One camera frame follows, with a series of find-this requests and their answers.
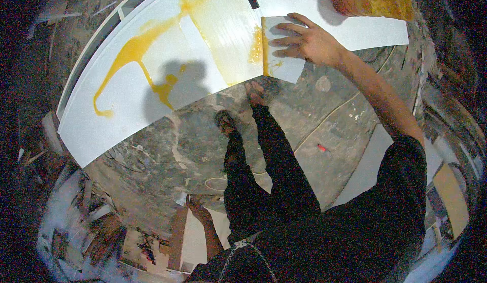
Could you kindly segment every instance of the concrete floor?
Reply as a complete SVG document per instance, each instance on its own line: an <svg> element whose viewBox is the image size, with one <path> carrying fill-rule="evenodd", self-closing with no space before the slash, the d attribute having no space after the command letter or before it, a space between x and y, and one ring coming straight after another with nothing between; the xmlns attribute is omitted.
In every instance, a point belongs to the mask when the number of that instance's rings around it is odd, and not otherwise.
<svg viewBox="0 0 487 283"><path fill-rule="evenodd" d="M50 67L55 83L51 94L53 105L57 104L78 55L111 10L95 17L90 17L91 14L113 1L70 1L67 13L81 12L82 16L63 20L58 25ZM372 48L356 53L376 70L382 67L380 73L412 109L421 64L425 64L423 72L427 72L435 59L433 44L417 7L415 21L408 22L408 32L408 46ZM296 85L277 79L272 79L271 83L267 90L270 111L294 149L332 110L357 93L338 72L312 64L305 66ZM174 200L181 191L222 196L222 191L209 189L204 183L210 178L224 178L221 170L227 139L213 121L220 109L228 109L237 118L247 162L255 173L264 172L265 162L257 144L257 129L244 86L232 86L147 126L85 168L94 186L112 196L125 225L169 237ZM377 122L372 108L359 94L334 112L296 152L322 209L330 207L343 190ZM329 152L321 152L316 147L318 143ZM270 191L272 184L267 174L256 175L256 180ZM225 187L221 179L208 184L216 189ZM210 198L205 206L224 212L222 202Z"/></svg>

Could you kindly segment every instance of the hand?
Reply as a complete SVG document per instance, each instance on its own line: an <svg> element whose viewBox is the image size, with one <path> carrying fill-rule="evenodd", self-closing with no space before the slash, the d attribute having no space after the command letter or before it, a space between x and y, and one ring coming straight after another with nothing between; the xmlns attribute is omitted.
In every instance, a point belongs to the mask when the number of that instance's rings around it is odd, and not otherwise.
<svg viewBox="0 0 487 283"><path fill-rule="evenodd" d="M275 51L275 56L304 58L317 65L329 65L334 68L340 66L341 57L344 52L347 52L342 44L307 17L299 13L290 13L287 16L305 24L308 28L292 23L277 24L276 28L294 31L299 36L272 40L272 46L289 46L287 49Z"/></svg>
<svg viewBox="0 0 487 283"><path fill-rule="evenodd" d="M206 223L212 221L210 212L201 205L199 198L192 198L190 201L189 195L187 195L186 204L201 224L206 225Z"/></svg>

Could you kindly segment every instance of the person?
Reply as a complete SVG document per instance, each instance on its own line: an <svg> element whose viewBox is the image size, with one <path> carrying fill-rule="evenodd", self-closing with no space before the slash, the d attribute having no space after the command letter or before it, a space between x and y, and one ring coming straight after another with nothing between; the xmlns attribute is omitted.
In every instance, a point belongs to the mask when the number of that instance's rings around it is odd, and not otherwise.
<svg viewBox="0 0 487 283"><path fill-rule="evenodd" d="M283 130L265 105L261 83L246 83L272 191L256 184L230 114L217 113L216 123L229 139L224 203L232 247L223 250L210 213L189 201L204 226L209 262L199 264L186 282L377 282L424 237L426 157L415 118L380 75L328 32L303 15L288 16L307 28L278 24L298 35L271 41L288 46L275 55L305 58L342 72L372 105L393 144L374 187L321 213Z"/></svg>

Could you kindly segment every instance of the finger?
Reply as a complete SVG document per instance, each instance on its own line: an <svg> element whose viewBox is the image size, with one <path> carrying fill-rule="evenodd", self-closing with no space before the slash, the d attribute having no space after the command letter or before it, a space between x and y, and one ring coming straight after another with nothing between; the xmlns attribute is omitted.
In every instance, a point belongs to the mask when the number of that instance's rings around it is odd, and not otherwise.
<svg viewBox="0 0 487 283"><path fill-rule="evenodd" d="M305 24L306 26L308 26L309 28L313 28L313 27L317 27L318 25L316 25L315 23L313 23L309 18L303 16L302 14L299 14L297 12L293 12L293 13L290 13L287 15L288 17L292 18L292 19L295 19L303 24Z"/></svg>
<svg viewBox="0 0 487 283"><path fill-rule="evenodd" d="M288 49L275 51L272 53L272 55L278 58L284 58L284 57L301 58L301 54L299 52L298 47L289 47Z"/></svg>
<svg viewBox="0 0 487 283"><path fill-rule="evenodd" d="M269 44L271 46L288 46L291 44L300 44L302 38L300 36L288 36L281 39L274 39Z"/></svg>
<svg viewBox="0 0 487 283"><path fill-rule="evenodd" d="M279 23L276 25L276 28L282 30L294 31L300 35L303 35L307 30L307 28L304 28L300 25L296 25L293 23Z"/></svg>

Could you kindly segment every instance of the black pants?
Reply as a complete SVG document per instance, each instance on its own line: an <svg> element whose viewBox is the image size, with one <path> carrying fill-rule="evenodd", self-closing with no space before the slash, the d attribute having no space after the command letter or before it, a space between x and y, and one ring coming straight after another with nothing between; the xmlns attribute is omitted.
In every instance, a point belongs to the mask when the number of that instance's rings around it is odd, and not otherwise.
<svg viewBox="0 0 487 283"><path fill-rule="evenodd" d="M237 131L231 133L224 161L228 176L224 202L230 220L230 244L261 230L320 214L320 203L269 108L257 105L253 111L265 170L272 178L272 191L267 193L255 182L246 162L242 137Z"/></svg>

